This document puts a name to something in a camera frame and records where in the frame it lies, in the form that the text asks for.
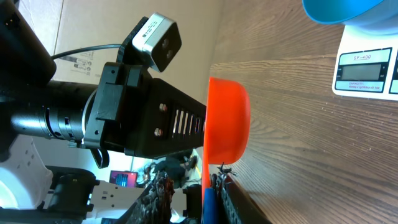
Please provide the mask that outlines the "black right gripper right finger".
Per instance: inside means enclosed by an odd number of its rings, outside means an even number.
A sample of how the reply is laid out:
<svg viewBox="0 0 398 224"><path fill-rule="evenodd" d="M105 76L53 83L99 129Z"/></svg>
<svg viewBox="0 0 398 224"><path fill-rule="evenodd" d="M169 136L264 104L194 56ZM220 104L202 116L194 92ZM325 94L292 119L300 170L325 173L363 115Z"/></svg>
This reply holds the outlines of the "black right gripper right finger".
<svg viewBox="0 0 398 224"><path fill-rule="evenodd" d="M261 209L244 193L231 177L236 175L224 164L217 167L216 192L220 210L219 223L271 224Z"/></svg>

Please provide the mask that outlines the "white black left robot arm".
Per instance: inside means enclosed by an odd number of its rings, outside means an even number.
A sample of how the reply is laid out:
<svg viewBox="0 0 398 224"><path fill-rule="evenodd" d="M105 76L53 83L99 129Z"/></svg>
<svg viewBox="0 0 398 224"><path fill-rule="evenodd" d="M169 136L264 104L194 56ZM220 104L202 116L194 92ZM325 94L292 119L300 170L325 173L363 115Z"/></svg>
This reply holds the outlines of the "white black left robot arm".
<svg viewBox="0 0 398 224"><path fill-rule="evenodd" d="M68 149L88 151L99 168L110 152L159 159L203 145L206 107L150 70L180 50L177 23L143 17L117 45L97 84L55 81L50 55L14 1L1 2L1 220L170 223L174 179L167 170L138 192L76 167L53 166Z"/></svg>

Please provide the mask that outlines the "red scoop with blue handle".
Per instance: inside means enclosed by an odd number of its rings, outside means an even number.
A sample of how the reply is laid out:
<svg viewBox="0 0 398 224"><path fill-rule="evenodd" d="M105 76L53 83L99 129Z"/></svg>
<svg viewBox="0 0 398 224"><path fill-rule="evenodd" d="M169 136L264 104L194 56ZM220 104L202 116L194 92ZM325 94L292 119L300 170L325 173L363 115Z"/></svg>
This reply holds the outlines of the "red scoop with blue handle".
<svg viewBox="0 0 398 224"><path fill-rule="evenodd" d="M211 165L230 165L246 150L251 105L242 84L209 78L201 172L201 204L204 224L218 223L216 190L211 186Z"/></svg>

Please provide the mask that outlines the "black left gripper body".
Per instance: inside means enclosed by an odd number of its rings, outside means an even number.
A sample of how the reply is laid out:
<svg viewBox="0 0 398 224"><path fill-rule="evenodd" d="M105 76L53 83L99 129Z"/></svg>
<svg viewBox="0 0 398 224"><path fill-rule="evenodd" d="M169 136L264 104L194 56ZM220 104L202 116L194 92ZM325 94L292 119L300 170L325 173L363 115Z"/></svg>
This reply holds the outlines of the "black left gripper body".
<svg viewBox="0 0 398 224"><path fill-rule="evenodd" d="M202 147L206 106L147 67L105 64L85 128L87 148L158 158Z"/></svg>

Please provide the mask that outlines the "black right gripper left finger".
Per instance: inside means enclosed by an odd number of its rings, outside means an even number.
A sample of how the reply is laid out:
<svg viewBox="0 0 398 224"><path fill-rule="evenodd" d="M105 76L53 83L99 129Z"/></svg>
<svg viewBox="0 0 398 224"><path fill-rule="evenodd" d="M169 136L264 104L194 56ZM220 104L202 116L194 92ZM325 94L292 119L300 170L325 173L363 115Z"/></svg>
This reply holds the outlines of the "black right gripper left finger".
<svg viewBox="0 0 398 224"><path fill-rule="evenodd" d="M174 182L165 171L158 172L154 180L116 221L116 224L170 223L173 194Z"/></svg>

